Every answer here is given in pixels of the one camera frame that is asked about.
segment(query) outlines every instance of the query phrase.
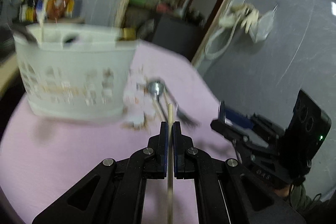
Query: pink tablecloth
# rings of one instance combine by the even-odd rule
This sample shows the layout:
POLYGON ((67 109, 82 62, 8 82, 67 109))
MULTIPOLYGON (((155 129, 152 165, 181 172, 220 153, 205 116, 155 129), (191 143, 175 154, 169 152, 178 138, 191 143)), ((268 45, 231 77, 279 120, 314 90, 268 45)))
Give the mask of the pink tablecloth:
MULTIPOLYGON (((131 66, 147 77, 165 80, 180 107, 201 123, 195 130, 182 127, 194 146, 212 157, 235 157, 231 144, 210 128, 218 101, 183 57, 142 43, 131 66)), ((0 186, 25 223, 33 219, 107 157, 122 160, 147 146, 159 133, 160 121, 140 131, 120 122, 87 125, 35 116, 24 96, 7 126, 0 146, 0 186)), ((167 181, 147 182, 142 223, 166 220, 167 181)), ((174 180, 174 223, 198 223, 192 180, 174 180)))

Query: metal spoon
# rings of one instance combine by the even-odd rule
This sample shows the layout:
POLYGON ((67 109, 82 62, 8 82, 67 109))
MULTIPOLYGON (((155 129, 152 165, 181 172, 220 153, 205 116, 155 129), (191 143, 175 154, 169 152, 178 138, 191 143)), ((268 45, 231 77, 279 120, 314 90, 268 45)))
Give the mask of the metal spoon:
POLYGON ((148 93, 151 94, 153 96, 154 100, 157 101, 166 122, 168 122, 168 117, 166 115, 166 112, 164 112, 163 107, 160 103, 160 96, 163 94, 164 90, 165 90, 165 85, 164 85, 164 83, 160 82, 159 80, 154 80, 154 81, 151 81, 147 84, 148 93))
POLYGON ((161 94, 164 93, 164 91, 167 92, 168 96, 170 97, 170 99, 173 101, 173 103, 176 106, 176 115, 177 117, 180 119, 180 121, 188 126, 191 127, 197 127, 198 123, 196 121, 194 121, 193 119, 191 119, 183 110, 181 110, 181 108, 179 108, 179 105, 176 101, 176 99, 174 98, 174 96, 172 95, 172 93, 167 89, 167 86, 165 85, 165 83, 162 80, 154 80, 151 81, 147 84, 147 90, 150 94, 152 94, 154 96, 154 98, 159 97, 161 94))

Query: white cable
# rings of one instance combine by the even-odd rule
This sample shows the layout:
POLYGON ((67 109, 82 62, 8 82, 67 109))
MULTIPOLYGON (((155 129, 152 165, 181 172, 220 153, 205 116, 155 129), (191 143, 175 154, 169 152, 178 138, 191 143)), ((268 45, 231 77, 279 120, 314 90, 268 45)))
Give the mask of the white cable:
POLYGON ((228 46, 230 45, 231 43, 231 40, 232 40, 232 37, 233 37, 233 34, 235 33, 235 30, 236 30, 236 27, 237 27, 237 24, 238 22, 240 21, 240 18, 241 18, 241 15, 239 15, 232 27, 232 31, 231 31, 231 34, 230 34, 230 37, 227 41, 227 43, 225 44, 225 46, 223 48, 221 48, 219 51, 217 52, 214 52, 214 53, 208 53, 209 51, 209 48, 211 47, 212 45, 212 42, 217 38, 219 37, 219 35, 221 35, 224 30, 226 28, 220 28, 218 31, 216 31, 212 36, 210 36, 209 38, 209 41, 208 43, 206 44, 206 46, 204 47, 204 58, 207 59, 207 60, 214 60, 218 57, 220 57, 225 51, 226 49, 228 48, 228 46))

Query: white plastic basket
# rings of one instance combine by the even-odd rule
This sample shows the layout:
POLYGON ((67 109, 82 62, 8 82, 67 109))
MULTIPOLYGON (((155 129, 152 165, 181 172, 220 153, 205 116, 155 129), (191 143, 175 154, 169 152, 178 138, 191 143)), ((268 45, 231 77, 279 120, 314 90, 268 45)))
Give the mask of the white plastic basket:
POLYGON ((97 121, 119 117, 137 47, 117 42, 121 30, 79 24, 27 29, 38 43, 14 35, 20 74, 36 115, 97 121), (72 43, 64 43, 76 37, 72 43))

